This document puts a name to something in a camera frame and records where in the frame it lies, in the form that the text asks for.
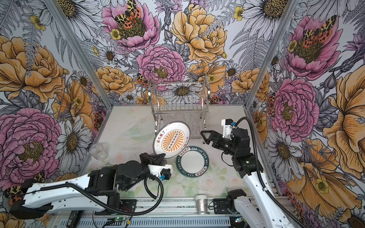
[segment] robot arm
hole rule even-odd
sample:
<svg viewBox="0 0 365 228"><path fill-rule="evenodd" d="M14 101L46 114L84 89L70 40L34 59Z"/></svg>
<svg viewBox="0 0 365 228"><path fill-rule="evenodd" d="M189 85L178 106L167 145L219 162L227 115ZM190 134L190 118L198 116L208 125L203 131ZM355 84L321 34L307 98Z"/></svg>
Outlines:
<svg viewBox="0 0 365 228"><path fill-rule="evenodd" d="M233 167L249 187L260 212L252 206L242 189L228 192L229 209L232 212L240 213L252 228L294 227L283 210L266 192L269 191L273 195L260 162L251 153L248 131L235 126L231 119L222 120L222 126L223 135L216 131L201 131L200 134L205 143L212 142L212 147L232 156ZM261 184L258 173L260 173L265 187Z"/></svg>
<svg viewBox="0 0 365 228"><path fill-rule="evenodd" d="M141 163L128 161L125 164L113 167L103 167L94 170L83 176L58 181L53 183L38 183L34 179L27 179L21 186L25 193L23 200L14 202L10 213L18 219L35 219L44 214L50 214L62 210L93 210L96 212L107 212L102 206L91 201L79 191L63 187L52 188L61 184L73 184L92 194L104 204L116 209L120 208L120 197L118 190L127 191L139 181L150 175L160 180L170 179L173 172L172 166L165 164L163 156L140 155Z"/></svg>

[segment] orange sunburst logo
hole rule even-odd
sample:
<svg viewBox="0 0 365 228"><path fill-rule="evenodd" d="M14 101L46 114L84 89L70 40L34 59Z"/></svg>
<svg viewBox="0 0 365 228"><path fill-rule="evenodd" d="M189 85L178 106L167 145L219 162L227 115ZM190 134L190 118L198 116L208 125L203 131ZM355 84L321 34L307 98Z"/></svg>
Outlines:
<svg viewBox="0 0 365 228"><path fill-rule="evenodd" d="M162 149L166 153L174 153L181 148L185 135L180 130L173 130L166 134L162 140Z"/></svg>

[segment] floral wallpaper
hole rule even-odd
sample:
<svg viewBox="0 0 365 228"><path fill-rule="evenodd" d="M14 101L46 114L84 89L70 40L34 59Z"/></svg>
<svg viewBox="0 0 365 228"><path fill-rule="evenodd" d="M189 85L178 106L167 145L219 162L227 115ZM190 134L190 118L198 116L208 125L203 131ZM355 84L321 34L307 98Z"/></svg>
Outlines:
<svg viewBox="0 0 365 228"><path fill-rule="evenodd" d="M365 1L299 7L249 109L302 223L364 227Z"/></svg>
<svg viewBox="0 0 365 228"><path fill-rule="evenodd" d="M287 2L58 0L104 89L117 105L148 104L149 80L196 82L205 76L211 98L204 102L243 103ZM296 18L305 10L300 7ZM44 5L34 4L34 11L41 23L58 32L52 17L43 16L49 13ZM203 88L165 85L157 90L163 104L199 103ZM268 93L268 77L262 92L261 100Z"/></svg>
<svg viewBox="0 0 365 228"><path fill-rule="evenodd" d="M76 177L107 110L43 2L0 5L0 224L45 228L9 214L21 184Z"/></svg>

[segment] wire rack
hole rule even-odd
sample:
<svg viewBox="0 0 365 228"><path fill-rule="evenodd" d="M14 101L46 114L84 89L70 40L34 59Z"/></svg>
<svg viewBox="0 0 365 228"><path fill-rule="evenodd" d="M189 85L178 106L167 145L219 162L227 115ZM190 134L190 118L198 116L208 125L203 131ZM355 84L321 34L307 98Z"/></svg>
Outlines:
<svg viewBox="0 0 365 228"><path fill-rule="evenodd" d="M150 80L148 96L155 120L155 134L168 123L182 121L190 128L191 139L201 138L200 131L206 130L205 113L210 99L210 85L206 77L199 82L155 83Z"/></svg>

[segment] plate with orange sunburst logo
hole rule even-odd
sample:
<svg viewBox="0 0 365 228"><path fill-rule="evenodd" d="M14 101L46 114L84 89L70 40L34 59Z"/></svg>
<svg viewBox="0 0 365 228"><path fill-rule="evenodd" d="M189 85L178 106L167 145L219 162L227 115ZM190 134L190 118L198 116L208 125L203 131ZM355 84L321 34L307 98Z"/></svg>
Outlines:
<svg viewBox="0 0 365 228"><path fill-rule="evenodd" d="M189 140L189 126L181 121L171 122L157 133L153 141L153 152L165 154L164 159L174 158L186 148Z"/></svg>

